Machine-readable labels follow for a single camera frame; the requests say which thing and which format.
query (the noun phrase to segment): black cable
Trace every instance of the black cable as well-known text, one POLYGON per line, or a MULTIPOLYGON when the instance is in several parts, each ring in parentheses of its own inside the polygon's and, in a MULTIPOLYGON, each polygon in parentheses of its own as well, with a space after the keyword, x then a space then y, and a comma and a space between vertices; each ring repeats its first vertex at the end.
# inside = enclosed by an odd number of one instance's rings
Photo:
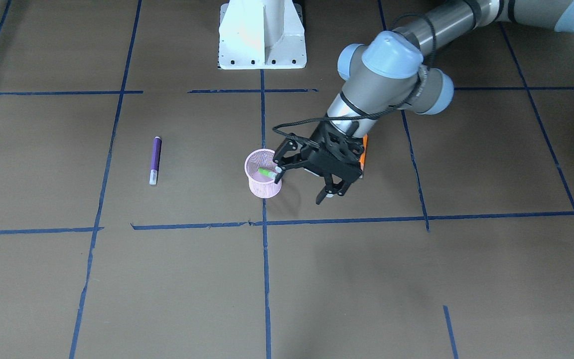
POLYGON ((435 61, 435 53, 437 52, 437 35, 435 34, 435 26, 433 26, 433 22, 431 22, 431 19, 423 13, 416 13, 416 12, 404 13, 401 14, 401 16, 398 16, 396 20, 394 20, 389 29, 393 31, 400 20, 402 20, 405 17, 411 17, 411 16, 421 18, 427 23, 427 25, 429 25, 429 29, 431 29, 431 53, 429 54, 429 65, 427 66, 427 68, 430 70, 431 68, 433 68, 433 62, 435 61))
MULTIPOLYGON (((427 22, 427 24, 429 25, 429 27, 431 29, 432 47, 431 47, 431 53, 429 55, 429 65, 427 66, 427 71, 429 71, 431 68, 433 68, 433 62, 435 61, 435 53, 437 52, 437 36, 435 34, 435 26, 433 26, 431 19, 423 13, 416 13, 416 12, 404 13, 401 16, 398 16, 396 18, 396 20, 394 20, 394 22, 391 25, 391 30, 394 29, 396 24, 401 19, 403 19, 405 17, 409 17, 409 16, 416 16, 416 17, 422 18, 424 21, 427 22)), ((395 110, 399 109, 402 105, 404 105, 407 101, 409 101, 413 96, 415 96, 415 94, 416 94, 417 90, 420 88, 421 84, 422 84, 422 80, 418 77, 418 81, 416 82, 415 87, 409 93, 409 95, 405 98, 405 100, 401 101, 397 105, 390 105, 389 107, 387 107, 387 109, 380 111, 380 112, 376 112, 374 114, 366 114, 364 116, 352 116, 352 117, 328 117, 328 116, 325 116, 325 117, 318 117, 318 118, 310 118, 307 120, 301 120, 301 121, 296 121, 296 122, 281 123, 280 125, 274 126, 272 128, 272 131, 276 132, 276 134, 279 134, 279 135, 281 135, 287 139, 290 139, 292 141, 296 141, 296 143, 304 143, 305 145, 309 145, 313 148, 320 148, 320 145, 317 142, 312 141, 312 140, 308 139, 307 137, 298 136, 298 135, 293 134, 293 133, 288 134, 287 132, 280 131, 279 129, 282 129, 283 127, 293 127, 293 126, 304 125, 306 123, 322 122, 322 121, 358 121, 358 120, 364 120, 367 118, 369 118, 371 120, 377 120, 381 116, 385 116, 386 114, 394 112, 395 110)))

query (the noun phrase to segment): pink mesh cup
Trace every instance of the pink mesh cup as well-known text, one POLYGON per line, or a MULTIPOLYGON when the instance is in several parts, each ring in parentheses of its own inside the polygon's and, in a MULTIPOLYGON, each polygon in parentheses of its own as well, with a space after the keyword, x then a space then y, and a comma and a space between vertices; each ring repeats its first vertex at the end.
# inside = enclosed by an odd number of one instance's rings
POLYGON ((274 183, 274 180, 265 177, 258 172, 259 168, 265 168, 273 171, 276 168, 274 164, 274 150, 262 148, 250 153, 245 160, 245 174, 249 179, 249 190, 255 196, 260 198, 271 198, 277 195, 283 186, 283 180, 274 183))

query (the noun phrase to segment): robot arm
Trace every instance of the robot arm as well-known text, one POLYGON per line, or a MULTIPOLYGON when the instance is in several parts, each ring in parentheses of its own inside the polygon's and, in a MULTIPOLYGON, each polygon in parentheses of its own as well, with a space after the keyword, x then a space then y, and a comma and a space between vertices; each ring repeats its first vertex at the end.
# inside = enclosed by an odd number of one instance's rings
POLYGON ((316 204, 344 195, 362 175, 362 137, 381 116, 397 109, 437 114, 449 105, 453 82, 431 67, 432 59, 437 48, 463 34, 495 21, 574 32, 574 0, 546 0, 546 6, 541 0, 447 0, 426 14, 405 14, 397 20, 410 15, 419 19, 381 32, 369 46, 344 48, 338 72, 346 82, 323 118, 274 127, 285 136, 274 156, 280 169, 276 182, 288 170, 305 168, 325 180, 316 204), (426 55, 428 66, 422 64, 426 55), (280 130, 315 121, 319 124, 309 138, 280 130), (285 157, 288 152, 296 154, 285 157))

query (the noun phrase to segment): green marker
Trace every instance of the green marker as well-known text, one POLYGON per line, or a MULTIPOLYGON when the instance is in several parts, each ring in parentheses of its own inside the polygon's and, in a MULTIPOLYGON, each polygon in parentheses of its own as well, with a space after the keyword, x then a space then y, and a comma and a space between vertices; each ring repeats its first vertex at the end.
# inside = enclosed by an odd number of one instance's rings
POLYGON ((258 173, 262 174, 265 177, 271 178, 272 180, 275 180, 276 176, 278 176, 278 173, 270 171, 267 168, 259 168, 258 173))

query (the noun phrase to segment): purple marker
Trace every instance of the purple marker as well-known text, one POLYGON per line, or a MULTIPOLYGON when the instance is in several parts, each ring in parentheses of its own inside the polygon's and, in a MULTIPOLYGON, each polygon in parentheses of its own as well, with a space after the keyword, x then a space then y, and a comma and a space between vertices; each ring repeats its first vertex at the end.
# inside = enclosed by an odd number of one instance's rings
POLYGON ((150 163, 150 185, 156 185, 159 179, 159 159, 161 157, 161 137, 154 138, 152 146, 152 162, 150 163))

